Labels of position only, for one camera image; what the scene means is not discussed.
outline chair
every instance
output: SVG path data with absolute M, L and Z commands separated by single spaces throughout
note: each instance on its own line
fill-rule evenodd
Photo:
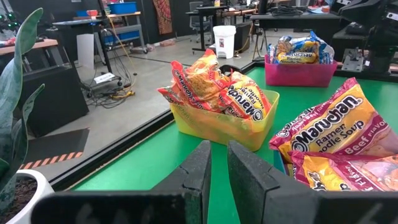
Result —
M 189 9 L 191 12 L 196 11 L 197 7 L 203 5 L 203 2 L 201 1 L 195 1 L 195 2 L 190 2 L 189 3 Z M 203 21 L 203 30 L 206 30 L 210 26 L 210 21 L 207 19 L 206 21 Z M 193 30 L 196 31 L 197 33 L 197 39 L 196 42 L 199 43 L 200 36 L 198 36 L 198 32 L 200 31 L 200 21 L 199 21 L 199 16 L 190 16 L 190 25 Z

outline red tapestry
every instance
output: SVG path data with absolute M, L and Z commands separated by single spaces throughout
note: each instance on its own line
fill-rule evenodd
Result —
M 153 0 L 156 13 L 157 25 L 159 26 L 159 34 L 169 34 L 173 31 L 172 15 L 170 12 L 169 0 Z

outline snake plant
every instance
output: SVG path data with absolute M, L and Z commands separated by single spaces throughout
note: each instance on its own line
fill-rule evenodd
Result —
M 43 9 L 37 9 L 22 23 L 16 37 L 14 58 L 0 76 L 0 214 L 14 200 L 16 172 L 27 153 L 26 121 L 36 96 L 44 89 L 43 84 L 31 94 L 22 107 L 22 118 L 12 125 L 12 114 L 22 91 L 22 55 L 35 44 L 37 23 L 42 14 Z

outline yellow plastic basket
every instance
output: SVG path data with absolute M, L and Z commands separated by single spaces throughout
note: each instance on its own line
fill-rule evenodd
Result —
M 251 151 L 257 151 L 274 123 L 279 93 L 262 90 L 272 104 L 267 116 L 261 121 L 251 121 L 230 115 L 199 110 L 191 106 L 170 104 L 178 130 L 195 137 L 227 145 L 236 140 Z

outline pink plastic basket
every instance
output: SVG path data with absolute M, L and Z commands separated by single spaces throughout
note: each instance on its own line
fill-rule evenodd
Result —
M 330 65 L 282 65 L 269 63 L 266 55 L 267 85 L 328 87 L 336 69 L 336 61 Z

